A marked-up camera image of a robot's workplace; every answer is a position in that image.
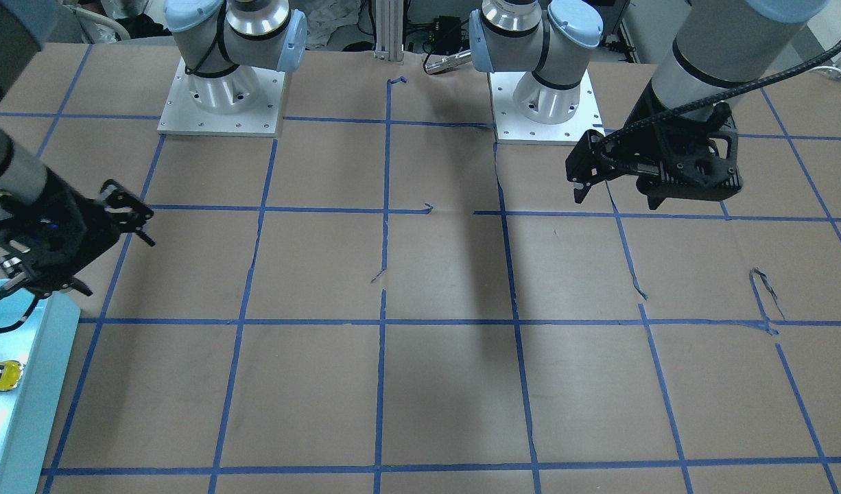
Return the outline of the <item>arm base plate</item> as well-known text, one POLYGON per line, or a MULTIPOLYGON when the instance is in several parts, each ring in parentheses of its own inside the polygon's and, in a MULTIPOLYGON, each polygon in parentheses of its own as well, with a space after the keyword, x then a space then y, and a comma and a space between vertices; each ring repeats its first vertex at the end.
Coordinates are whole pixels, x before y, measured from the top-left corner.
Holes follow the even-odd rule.
POLYGON ((543 86, 530 72, 490 73, 488 81, 499 144, 574 145, 587 130, 604 132, 588 71, 568 90, 543 86))
POLYGON ((222 78, 188 75, 180 60, 158 132, 188 137, 276 138, 287 74, 239 66, 222 78))

